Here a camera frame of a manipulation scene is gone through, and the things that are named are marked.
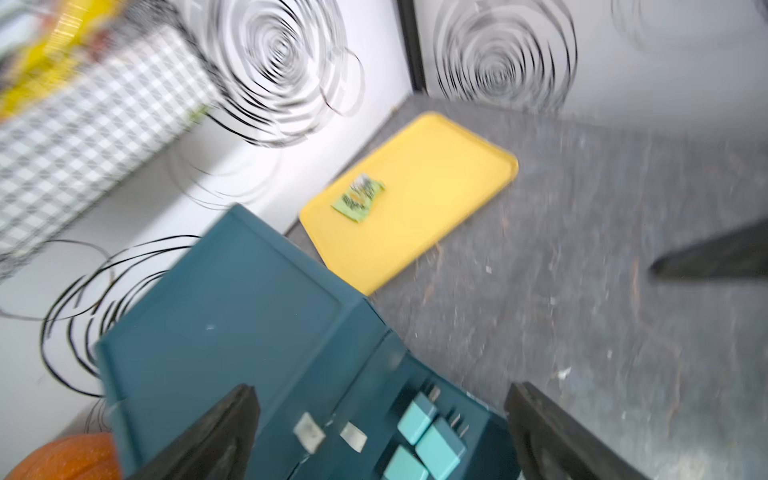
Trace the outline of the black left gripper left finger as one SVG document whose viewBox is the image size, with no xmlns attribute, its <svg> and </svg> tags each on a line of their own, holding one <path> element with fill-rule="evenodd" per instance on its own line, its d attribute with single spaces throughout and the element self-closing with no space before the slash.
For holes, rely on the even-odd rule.
<svg viewBox="0 0 768 480">
<path fill-rule="evenodd" d="M 130 477 L 243 479 L 259 416 L 255 388 L 240 384 Z"/>
</svg>

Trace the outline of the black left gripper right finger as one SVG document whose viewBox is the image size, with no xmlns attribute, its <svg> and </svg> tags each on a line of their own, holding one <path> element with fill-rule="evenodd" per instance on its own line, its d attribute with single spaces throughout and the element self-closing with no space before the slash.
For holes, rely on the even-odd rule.
<svg viewBox="0 0 768 480">
<path fill-rule="evenodd" d="M 504 408 L 527 479 L 645 477 L 530 382 L 512 383 Z"/>
</svg>

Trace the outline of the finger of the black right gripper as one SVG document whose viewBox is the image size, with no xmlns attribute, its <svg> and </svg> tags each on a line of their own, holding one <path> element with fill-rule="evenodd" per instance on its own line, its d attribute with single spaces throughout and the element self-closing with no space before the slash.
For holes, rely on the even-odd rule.
<svg viewBox="0 0 768 480">
<path fill-rule="evenodd" d="M 767 219 L 662 255 L 649 275 L 669 281 L 766 280 Z"/>
</svg>

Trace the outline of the teal plug cube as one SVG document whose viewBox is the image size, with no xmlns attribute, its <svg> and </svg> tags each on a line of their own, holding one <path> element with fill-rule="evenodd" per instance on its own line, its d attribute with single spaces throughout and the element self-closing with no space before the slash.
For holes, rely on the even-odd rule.
<svg viewBox="0 0 768 480">
<path fill-rule="evenodd" d="M 440 394 L 441 390 L 437 386 L 433 386 L 427 393 L 419 391 L 401 415 L 397 430 L 408 444 L 414 446 L 436 418 L 436 400 Z"/>
<path fill-rule="evenodd" d="M 445 480 L 461 463 L 467 447 L 455 429 L 461 415 L 438 416 L 415 445 L 415 452 L 433 479 Z"/>
<path fill-rule="evenodd" d="M 428 477 L 427 468 L 402 445 L 397 447 L 382 474 L 384 480 L 427 480 Z"/>
</svg>

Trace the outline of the teal drawer cabinet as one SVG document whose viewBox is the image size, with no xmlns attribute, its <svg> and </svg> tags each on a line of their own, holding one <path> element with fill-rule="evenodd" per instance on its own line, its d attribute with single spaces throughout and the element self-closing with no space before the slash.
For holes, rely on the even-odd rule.
<svg viewBox="0 0 768 480">
<path fill-rule="evenodd" d="M 260 405 L 249 479 L 378 479 L 397 424 L 438 388 L 465 453 L 456 479 L 515 479 L 504 417 L 416 359 L 369 300 L 234 207 L 95 346 L 132 475 L 240 384 Z"/>
</svg>

